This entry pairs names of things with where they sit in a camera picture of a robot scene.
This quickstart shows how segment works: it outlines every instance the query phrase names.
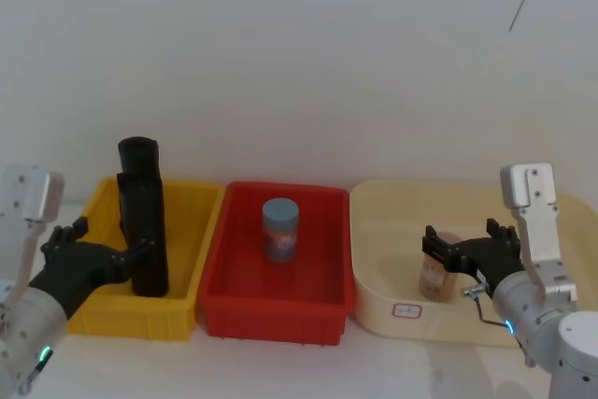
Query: table surface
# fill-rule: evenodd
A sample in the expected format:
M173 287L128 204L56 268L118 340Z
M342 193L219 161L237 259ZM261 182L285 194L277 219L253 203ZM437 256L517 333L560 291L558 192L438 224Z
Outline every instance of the table surface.
M81 209L63 206L57 223ZM349 320L338 347L212 338L202 328L184 343L70 335L29 397L547 399L548 384L518 349L388 339Z

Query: white wall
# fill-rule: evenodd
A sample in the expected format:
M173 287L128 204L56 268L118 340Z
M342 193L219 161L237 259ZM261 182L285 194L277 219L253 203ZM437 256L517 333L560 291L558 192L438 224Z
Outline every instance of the white wall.
M596 0L0 0L0 161L84 199L117 142L166 176L497 181L598 207Z

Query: cream plastic tray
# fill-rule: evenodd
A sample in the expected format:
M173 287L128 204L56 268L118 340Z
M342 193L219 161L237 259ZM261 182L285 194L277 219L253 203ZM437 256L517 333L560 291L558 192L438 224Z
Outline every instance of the cream plastic tray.
M598 216L560 194L561 249L580 298L598 309ZM428 224L463 239L486 236L486 219L514 224L498 187L426 181L366 181L351 192L351 243L357 289L355 315L369 331L475 345L516 347L504 328L481 323L474 303L460 295L475 281L459 275L457 293L440 304L418 290L421 239ZM498 320L488 297L485 318Z

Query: plastic crate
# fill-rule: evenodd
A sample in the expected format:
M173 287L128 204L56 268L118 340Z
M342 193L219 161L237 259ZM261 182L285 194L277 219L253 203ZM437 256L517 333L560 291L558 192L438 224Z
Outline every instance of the plastic crate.
M517 348L505 328L481 322L459 292L472 278L458 275L454 296L430 301L419 290L421 238L427 225L460 238L486 235L486 219L516 224L497 186L420 180L369 180L351 192L355 317L374 334L393 338ZM563 260L576 280L580 307L598 310L598 216L574 197L558 196ZM487 320L500 321L488 295Z
M275 197L299 206L297 252L285 264L263 250L262 206ZM199 290L208 333L337 345L353 308L349 227L345 191L232 183Z
M163 181L166 250L170 291L164 298L135 296L131 282L106 285L90 296L68 323L69 332L85 335L185 340L195 326L193 306L224 187ZM125 249L119 222L115 178L98 187L83 215L90 231L84 240Z

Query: green light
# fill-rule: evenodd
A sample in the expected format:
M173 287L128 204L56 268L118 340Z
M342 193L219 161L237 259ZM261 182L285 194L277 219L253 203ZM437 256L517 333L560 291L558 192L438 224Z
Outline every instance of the green light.
M50 346L46 346L46 347L44 348L44 350L42 350L42 351L41 351L41 354L39 354L39 361L40 361L40 362L43 362L43 361L44 361L44 359L45 359L45 358L46 358L46 356L47 356L47 355L50 353L50 351L51 351L51 350L52 350L52 349L51 349L51 347L50 347Z

